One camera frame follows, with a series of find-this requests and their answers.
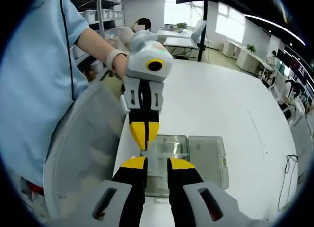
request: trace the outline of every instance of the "hand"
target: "hand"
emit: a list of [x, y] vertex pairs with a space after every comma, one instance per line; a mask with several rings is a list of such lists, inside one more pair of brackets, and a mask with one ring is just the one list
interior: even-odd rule
[[124, 78], [126, 68], [127, 68], [128, 58], [123, 55], [117, 55], [113, 60], [113, 69], [118, 74], [118, 76], [122, 79]]

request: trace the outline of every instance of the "white cabinet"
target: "white cabinet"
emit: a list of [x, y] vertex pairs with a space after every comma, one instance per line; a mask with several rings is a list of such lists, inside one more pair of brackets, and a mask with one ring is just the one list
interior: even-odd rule
[[258, 73], [257, 66], [259, 62], [255, 57], [253, 57], [246, 50], [241, 49], [239, 57], [236, 62], [237, 66], [240, 67], [243, 71], [247, 71], [256, 75]]

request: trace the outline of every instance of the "white wall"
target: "white wall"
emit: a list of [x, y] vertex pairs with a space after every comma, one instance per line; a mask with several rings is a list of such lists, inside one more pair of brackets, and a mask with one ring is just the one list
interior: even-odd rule
[[[222, 50], [223, 43], [226, 40], [228, 40], [228, 38], [225, 37], [224, 35], [216, 33], [217, 16], [218, 16], [218, 4], [215, 2], [209, 1], [208, 12], [207, 12], [208, 21], [206, 25], [206, 34], [207, 34], [207, 37], [212, 42], [210, 47], [214, 49]], [[256, 49], [256, 54], [261, 58], [265, 58], [267, 49], [269, 46], [269, 42], [270, 42], [270, 36], [266, 34], [260, 27], [255, 25], [253, 22], [246, 19], [245, 33], [244, 33], [242, 45], [243, 46], [246, 46], [248, 44], [254, 45]]]
[[227, 37], [216, 33], [217, 17], [218, 4], [208, 1], [206, 35], [208, 39], [212, 42], [210, 44], [211, 48], [222, 50], [222, 45], [227, 40]]
[[264, 59], [267, 55], [267, 50], [270, 42], [270, 36], [266, 34], [260, 27], [255, 25], [250, 20], [246, 19], [245, 33], [242, 45], [254, 45], [256, 55]]
[[152, 22], [152, 32], [164, 25], [165, 0], [122, 0], [122, 3], [127, 27], [142, 17]]

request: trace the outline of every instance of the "wrist strap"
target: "wrist strap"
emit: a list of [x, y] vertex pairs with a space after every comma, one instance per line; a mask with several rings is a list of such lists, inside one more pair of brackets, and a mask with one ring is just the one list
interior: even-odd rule
[[114, 50], [111, 51], [111, 53], [107, 57], [106, 65], [107, 65], [109, 70], [113, 71], [113, 60], [119, 54], [123, 54], [123, 55], [126, 56], [126, 54], [124, 52], [122, 52], [122, 51], [120, 51], [118, 49], [114, 49]]

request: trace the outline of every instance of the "person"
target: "person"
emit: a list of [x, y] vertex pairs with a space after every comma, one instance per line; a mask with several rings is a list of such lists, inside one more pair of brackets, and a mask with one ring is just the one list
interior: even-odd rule
[[69, 58], [67, 40], [121, 78], [127, 64], [70, 0], [36, 0], [29, 8], [0, 66], [0, 153], [7, 167], [39, 187], [52, 134], [89, 85]]
[[[282, 99], [279, 102], [279, 107], [281, 110], [285, 110], [288, 106], [295, 106], [295, 103], [292, 99], [297, 97], [303, 90], [304, 89], [299, 82], [294, 80], [286, 80]], [[289, 109], [285, 111], [284, 115], [287, 120], [290, 119], [292, 116], [291, 110]]]
[[119, 40], [122, 43], [121, 50], [123, 49], [126, 53], [130, 51], [130, 41], [132, 40], [135, 33], [140, 30], [151, 30], [152, 23], [147, 18], [138, 19], [134, 25], [129, 27], [123, 27], [120, 29]]
[[275, 50], [271, 52], [270, 56], [266, 57], [266, 62], [273, 68], [276, 69], [277, 66], [277, 53]]

